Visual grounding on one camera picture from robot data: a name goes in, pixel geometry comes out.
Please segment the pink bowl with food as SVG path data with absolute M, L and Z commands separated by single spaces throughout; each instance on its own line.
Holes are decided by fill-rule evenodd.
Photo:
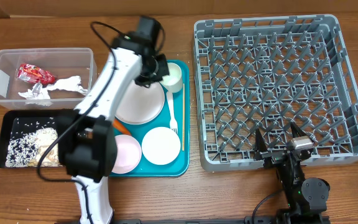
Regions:
M 141 158 L 142 149 L 135 138 L 130 135 L 120 134 L 115 136 L 117 144 L 117 157 L 112 168 L 112 173 L 126 174 L 134 170 Z

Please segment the red snack wrapper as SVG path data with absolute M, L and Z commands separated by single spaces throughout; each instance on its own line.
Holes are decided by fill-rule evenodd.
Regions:
M 41 83 L 43 85 L 53 84 L 56 81 L 56 77 L 49 71 L 28 63 L 20 65 L 16 78 L 27 83 Z

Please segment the small white plate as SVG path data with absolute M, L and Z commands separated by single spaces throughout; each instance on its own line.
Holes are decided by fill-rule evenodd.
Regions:
M 178 134 L 167 127 L 148 131 L 141 144 L 143 156 L 152 164 L 163 166 L 173 162 L 181 151 Z

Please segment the white tissue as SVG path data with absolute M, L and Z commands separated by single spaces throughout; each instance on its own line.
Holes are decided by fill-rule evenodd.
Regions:
M 86 95 L 88 90 L 81 86 L 81 77 L 80 76 L 72 76 L 70 78 L 58 79 L 54 84 L 48 84 L 46 86 L 48 91 L 54 90 L 65 90 L 65 91 L 73 91 L 80 93 L 82 95 Z
M 40 106 L 52 105 L 48 90 L 44 88 L 41 83 L 36 83 L 31 90 L 28 89 L 26 92 L 19 92 L 18 95 L 26 99 L 26 104 Z

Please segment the large white plate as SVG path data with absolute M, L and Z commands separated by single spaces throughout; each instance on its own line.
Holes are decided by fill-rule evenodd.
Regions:
M 132 81 L 117 109 L 116 118 L 127 124 L 145 124 L 160 114 L 164 103 L 161 84 L 153 83 L 146 88 Z

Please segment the white cup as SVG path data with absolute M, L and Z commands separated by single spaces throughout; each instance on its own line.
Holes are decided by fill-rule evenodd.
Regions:
M 168 63 L 169 74 L 163 76 L 160 84 L 169 92 L 177 93 L 183 88 L 182 70 L 176 63 Z

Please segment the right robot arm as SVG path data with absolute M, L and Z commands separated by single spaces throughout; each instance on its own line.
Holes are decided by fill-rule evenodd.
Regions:
M 294 122 L 290 123 L 292 139 L 281 151 L 270 152 L 259 129 L 255 130 L 254 159 L 264 162 L 265 169 L 275 169 L 282 188 L 262 199 L 252 212 L 250 221 L 267 223 L 329 223 L 329 217 L 322 216 L 327 210 L 331 189 L 329 183 L 320 178 L 306 178 L 301 161 L 311 157 L 314 142 Z M 284 193 L 287 208 L 277 210 L 273 217 L 257 217 L 256 213 L 268 199 Z

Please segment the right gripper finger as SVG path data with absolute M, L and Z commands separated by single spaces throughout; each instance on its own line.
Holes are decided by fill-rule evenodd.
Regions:
M 292 121 L 290 123 L 290 127 L 293 138 L 307 136 L 307 134 L 295 122 Z
M 259 130 L 257 128 L 255 130 L 255 145 L 254 145 L 254 159 L 256 161 L 262 160 L 264 158 L 264 154 L 267 153 L 267 146 L 265 144 L 265 140 Z

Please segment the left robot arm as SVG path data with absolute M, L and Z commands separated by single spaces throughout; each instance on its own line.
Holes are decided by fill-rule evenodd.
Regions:
M 131 83 L 148 88 L 168 75 L 167 59 L 158 43 L 165 31 L 156 19 L 141 16 L 137 29 L 119 32 L 106 46 L 109 56 L 90 92 L 57 120 L 58 159 L 76 186 L 80 223 L 111 223 L 108 177 L 117 159 L 112 122 Z

